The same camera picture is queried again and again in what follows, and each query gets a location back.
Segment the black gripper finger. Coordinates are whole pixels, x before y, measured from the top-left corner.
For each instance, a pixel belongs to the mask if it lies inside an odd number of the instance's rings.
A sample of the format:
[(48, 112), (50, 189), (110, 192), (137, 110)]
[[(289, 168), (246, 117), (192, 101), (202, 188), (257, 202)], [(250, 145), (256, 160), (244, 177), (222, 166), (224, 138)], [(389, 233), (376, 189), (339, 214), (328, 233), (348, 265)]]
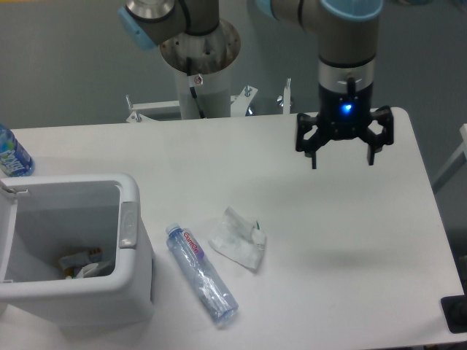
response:
[[(375, 133), (370, 129), (370, 124), (376, 122), (382, 129)], [(364, 122), (364, 128), (360, 132), (360, 139), (368, 145), (367, 161), (370, 166), (374, 164), (375, 154), (380, 152), (385, 145), (394, 142), (394, 116), (389, 106), (382, 106), (373, 112), (369, 112)]]
[(312, 168), (317, 168), (317, 151), (328, 143), (328, 127), (322, 117), (305, 113), (296, 116), (296, 151), (312, 159)]

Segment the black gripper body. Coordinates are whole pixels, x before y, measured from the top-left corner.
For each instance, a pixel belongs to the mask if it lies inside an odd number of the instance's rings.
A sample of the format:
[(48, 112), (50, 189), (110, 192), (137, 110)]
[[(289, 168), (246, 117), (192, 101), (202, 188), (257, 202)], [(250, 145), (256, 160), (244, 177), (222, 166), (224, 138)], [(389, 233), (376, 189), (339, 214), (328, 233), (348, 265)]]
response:
[(316, 136), (320, 141), (341, 141), (360, 138), (373, 141), (371, 124), (371, 98), (373, 85), (355, 95), (335, 93), (319, 85), (320, 111), (317, 116)]

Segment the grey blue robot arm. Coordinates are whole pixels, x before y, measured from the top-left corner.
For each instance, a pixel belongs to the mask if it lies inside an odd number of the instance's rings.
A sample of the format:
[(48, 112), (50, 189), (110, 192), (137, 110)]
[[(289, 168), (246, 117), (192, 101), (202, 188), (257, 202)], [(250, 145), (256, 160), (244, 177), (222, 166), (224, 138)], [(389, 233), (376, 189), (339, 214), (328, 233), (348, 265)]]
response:
[[(329, 141), (361, 139), (368, 162), (394, 141), (387, 106), (371, 109), (381, 1), (257, 1), (271, 18), (318, 40), (320, 109), (297, 116), (296, 150), (316, 158)], [(224, 79), (241, 47), (236, 29), (220, 17), (217, 1), (126, 1), (118, 17), (143, 50), (158, 47), (175, 71), (185, 119), (231, 116)]]

